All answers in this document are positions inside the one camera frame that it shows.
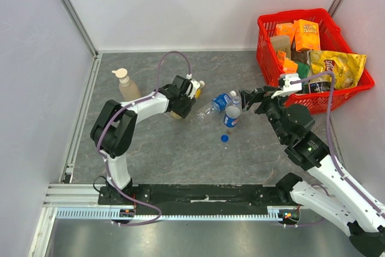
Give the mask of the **yellow juice bottle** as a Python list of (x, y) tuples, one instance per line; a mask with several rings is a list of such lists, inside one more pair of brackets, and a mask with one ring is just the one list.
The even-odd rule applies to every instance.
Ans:
[[(199, 81), (193, 81), (194, 84), (198, 84), (198, 87), (196, 89), (194, 89), (194, 94), (193, 94), (193, 99), (197, 100), (203, 90), (203, 88), (201, 88), (200, 84), (199, 84)], [(180, 116), (179, 114), (177, 114), (175, 111), (170, 111), (169, 112), (169, 115), (170, 117), (174, 117), (175, 119), (182, 119), (182, 116)]]

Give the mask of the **clear blue label bottle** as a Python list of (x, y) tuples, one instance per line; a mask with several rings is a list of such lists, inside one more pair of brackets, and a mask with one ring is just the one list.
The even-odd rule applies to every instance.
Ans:
[(223, 123), (227, 128), (234, 128), (237, 125), (242, 111), (241, 104), (241, 97), (234, 96), (226, 105)]

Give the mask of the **crushed clear water bottle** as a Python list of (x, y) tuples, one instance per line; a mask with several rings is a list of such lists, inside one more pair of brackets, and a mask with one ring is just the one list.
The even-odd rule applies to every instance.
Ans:
[(209, 103), (203, 106), (197, 112), (198, 120), (209, 120), (225, 110), (226, 105), (232, 100), (234, 96), (237, 96), (236, 91), (232, 90), (228, 93), (222, 93), (213, 98)]

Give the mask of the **blue bottle cap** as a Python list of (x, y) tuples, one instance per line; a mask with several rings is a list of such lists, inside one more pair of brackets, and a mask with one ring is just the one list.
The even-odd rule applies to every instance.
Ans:
[(228, 136), (228, 135), (224, 134), (224, 135), (221, 136), (221, 141), (222, 141), (223, 143), (227, 143), (228, 140), (229, 140), (229, 136)]

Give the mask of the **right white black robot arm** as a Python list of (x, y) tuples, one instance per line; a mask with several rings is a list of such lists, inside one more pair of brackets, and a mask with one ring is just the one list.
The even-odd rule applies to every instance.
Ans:
[(284, 105), (276, 96), (279, 88), (264, 86), (240, 90), (241, 106), (248, 111), (259, 104), (255, 114), (266, 115), (285, 153), (297, 166), (324, 184), (331, 197), (317, 193), (299, 176), (288, 173), (278, 183), (276, 199), (282, 205), (304, 205), (337, 226), (364, 256), (384, 253), (384, 204), (368, 192), (343, 167), (326, 145), (312, 132), (315, 124), (307, 107)]

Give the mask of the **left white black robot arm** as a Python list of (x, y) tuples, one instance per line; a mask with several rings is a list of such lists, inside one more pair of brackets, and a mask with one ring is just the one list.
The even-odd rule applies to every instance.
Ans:
[(171, 84), (166, 84), (145, 97), (129, 101), (107, 101), (102, 108), (90, 138), (101, 154), (107, 170), (107, 181), (114, 186), (111, 197), (124, 205), (132, 199), (132, 189), (128, 187), (132, 178), (128, 172), (126, 152), (131, 146), (137, 124), (152, 116), (175, 113), (186, 118), (196, 103), (196, 93), (201, 83), (188, 75), (176, 76)]

